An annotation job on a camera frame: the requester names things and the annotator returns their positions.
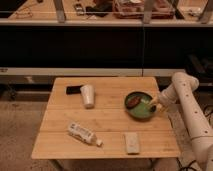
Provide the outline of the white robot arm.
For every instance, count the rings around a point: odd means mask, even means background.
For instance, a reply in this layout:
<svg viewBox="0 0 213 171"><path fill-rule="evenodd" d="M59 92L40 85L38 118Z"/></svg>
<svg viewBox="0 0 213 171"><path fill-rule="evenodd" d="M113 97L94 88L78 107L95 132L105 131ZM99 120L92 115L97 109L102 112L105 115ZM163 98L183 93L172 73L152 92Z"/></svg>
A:
<svg viewBox="0 0 213 171"><path fill-rule="evenodd" d="M161 104L168 108L180 101L195 159L204 171L213 171L213 128L193 95L199 87L199 80L184 72L174 73L171 80L171 84L155 96L150 105Z"/></svg>

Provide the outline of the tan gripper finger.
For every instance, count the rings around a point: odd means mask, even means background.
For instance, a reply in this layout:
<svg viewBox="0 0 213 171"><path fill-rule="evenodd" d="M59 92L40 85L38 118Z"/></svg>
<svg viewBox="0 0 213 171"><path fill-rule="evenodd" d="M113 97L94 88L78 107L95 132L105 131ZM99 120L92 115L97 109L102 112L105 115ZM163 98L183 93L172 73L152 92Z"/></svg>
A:
<svg viewBox="0 0 213 171"><path fill-rule="evenodd" d="M158 104L158 97L154 97L150 102L149 102L149 105L156 105Z"/></svg>
<svg viewBox="0 0 213 171"><path fill-rule="evenodd" d="M156 112L162 112L164 107L161 104L156 105Z"/></svg>

